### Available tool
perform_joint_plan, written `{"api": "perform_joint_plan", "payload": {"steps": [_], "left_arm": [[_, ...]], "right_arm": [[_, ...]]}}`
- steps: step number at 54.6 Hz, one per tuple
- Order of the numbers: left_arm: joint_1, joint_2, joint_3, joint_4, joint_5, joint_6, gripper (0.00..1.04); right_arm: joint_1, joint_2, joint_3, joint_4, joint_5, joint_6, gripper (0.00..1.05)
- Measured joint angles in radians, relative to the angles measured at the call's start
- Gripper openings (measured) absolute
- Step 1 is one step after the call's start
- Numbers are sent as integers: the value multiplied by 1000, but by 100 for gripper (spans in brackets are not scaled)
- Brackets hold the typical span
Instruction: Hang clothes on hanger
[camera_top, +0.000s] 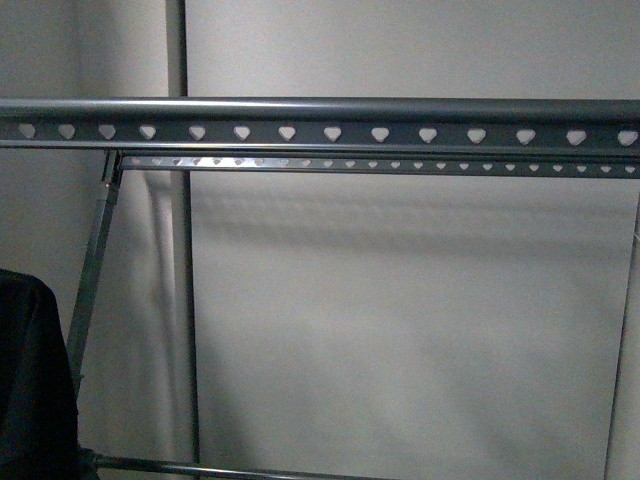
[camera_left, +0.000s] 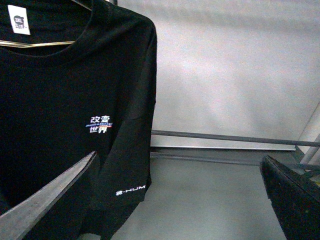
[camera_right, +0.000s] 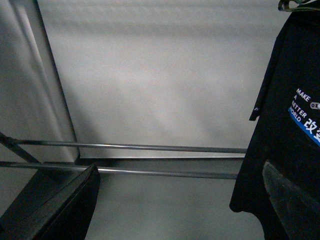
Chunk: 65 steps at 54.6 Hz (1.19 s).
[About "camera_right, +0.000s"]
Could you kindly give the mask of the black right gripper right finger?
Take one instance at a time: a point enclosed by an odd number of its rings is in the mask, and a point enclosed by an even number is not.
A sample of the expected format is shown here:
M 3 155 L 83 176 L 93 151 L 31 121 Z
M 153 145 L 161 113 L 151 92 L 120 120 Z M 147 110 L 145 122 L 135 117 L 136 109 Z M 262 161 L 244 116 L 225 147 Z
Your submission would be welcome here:
M 269 161 L 265 162 L 262 175 L 272 207 L 289 239 L 318 240 L 320 203 Z

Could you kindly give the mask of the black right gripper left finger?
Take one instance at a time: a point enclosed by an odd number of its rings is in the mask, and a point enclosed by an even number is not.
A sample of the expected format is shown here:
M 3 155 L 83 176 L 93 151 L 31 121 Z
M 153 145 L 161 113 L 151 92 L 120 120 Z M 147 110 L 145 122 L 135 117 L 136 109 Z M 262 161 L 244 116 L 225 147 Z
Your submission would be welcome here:
M 83 240 L 96 208 L 100 174 L 39 169 L 0 217 L 2 240 Z

